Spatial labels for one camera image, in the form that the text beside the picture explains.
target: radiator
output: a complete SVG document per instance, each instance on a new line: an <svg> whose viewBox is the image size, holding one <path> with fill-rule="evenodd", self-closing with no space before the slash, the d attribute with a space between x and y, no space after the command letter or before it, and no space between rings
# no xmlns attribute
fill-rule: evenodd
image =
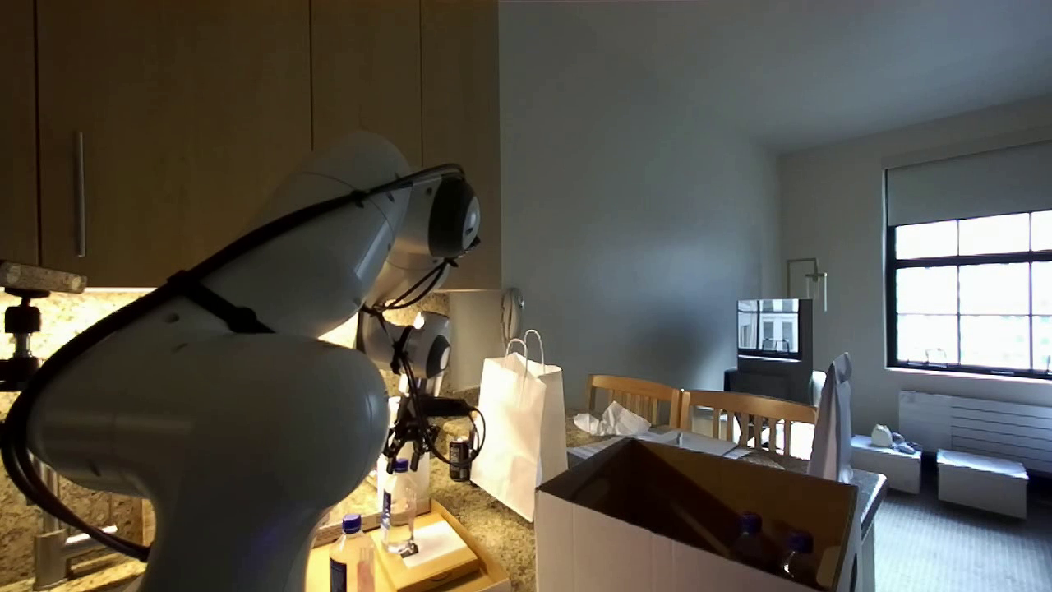
<svg viewBox="0 0 1052 592"><path fill-rule="evenodd" d="M920 450L958 447L1052 473L1052 409L1041 403L899 390L899 431Z"/></svg>

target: bottle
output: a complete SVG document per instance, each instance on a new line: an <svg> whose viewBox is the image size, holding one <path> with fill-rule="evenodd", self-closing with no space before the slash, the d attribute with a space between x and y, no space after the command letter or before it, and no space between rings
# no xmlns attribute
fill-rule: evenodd
<svg viewBox="0 0 1052 592"><path fill-rule="evenodd" d="M784 577L803 586L817 586L817 540L810 533L788 537L788 546L784 557Z"/></svg>
<svg viewBox="0 0 1052 592"><path fill-rule="evenodd" d="M738 561L758 564L758 568L769 568L769 551L765 551L765 540L762 540L762 516L759 512L743 512L738 523L738 537L730 543L730 557Z"/></svg>
<svg viewBox="0 0 1052 592"><path fill-rule="evenodd" d="M362 529L362 512L349 512L339 523L339 543L329 557L329 592L373 592L373 540Z"/></svg>

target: ceiling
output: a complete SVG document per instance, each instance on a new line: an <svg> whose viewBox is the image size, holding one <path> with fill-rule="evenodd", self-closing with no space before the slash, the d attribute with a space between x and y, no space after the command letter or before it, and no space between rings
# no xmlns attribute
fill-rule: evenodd
<svg viewBox="0 0 1052 592"><path fill-rule="evenodd" d="M741 126L777 150L1052 97L1052 0L574 6L593 35L646 61L682 101Z"/></svg>

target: window blind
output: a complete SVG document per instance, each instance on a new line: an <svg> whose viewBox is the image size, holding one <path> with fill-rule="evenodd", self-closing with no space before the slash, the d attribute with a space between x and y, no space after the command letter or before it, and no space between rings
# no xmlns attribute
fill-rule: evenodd
<svg viewBox="0 0 1052 592"><path fill-rule="evenodd" d="M1052 142L886 170L887 228L1052 209Z"/></svg>

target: cabinet handle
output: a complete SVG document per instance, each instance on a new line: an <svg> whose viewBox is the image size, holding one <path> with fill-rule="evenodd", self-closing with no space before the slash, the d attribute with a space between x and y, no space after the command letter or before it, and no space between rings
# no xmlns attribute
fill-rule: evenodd
<svg viewBox="0 0 1052 592"><path fill-rule="evenodd" d="M75 130L75 255L89 255L89 142Z"/></svg>

